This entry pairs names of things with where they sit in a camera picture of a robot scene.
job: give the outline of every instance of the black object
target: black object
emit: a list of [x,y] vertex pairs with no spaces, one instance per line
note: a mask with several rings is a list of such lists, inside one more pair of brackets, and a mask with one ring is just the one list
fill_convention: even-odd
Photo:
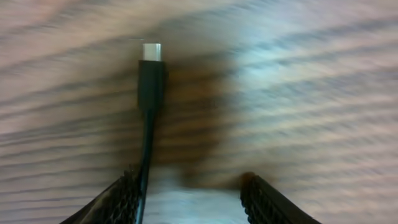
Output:
[[320,224],[253,173],[243,177],[241,201],[250,224]]
[[155,117],[163,103],[167,78],[165,63],[160,61],[160,50],[160,44],[144,44],[144,59],[139,61],[138,106],[144,117],[144,141],[139,172],[136,174],[132,170],[125,171],[123,177],[61,224],[142,223]]

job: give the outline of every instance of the wood grain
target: wood grain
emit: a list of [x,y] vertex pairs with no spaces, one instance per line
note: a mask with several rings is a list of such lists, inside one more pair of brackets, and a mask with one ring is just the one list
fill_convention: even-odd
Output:
[[58,223],[137,164],[142,41],[170,69],[146,223],[245,223],[257,172],[322,223],[398,222],[395,0],[0,3],[0,223]]

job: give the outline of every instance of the textured black material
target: textured black material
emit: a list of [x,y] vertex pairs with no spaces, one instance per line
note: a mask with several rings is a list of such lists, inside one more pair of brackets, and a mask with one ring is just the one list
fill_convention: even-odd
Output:
[[132,171],[61,224],[132,224],[136,219],[139,186]]
[[259,176],[243,184],[241,201],[251,224],[320,224]]

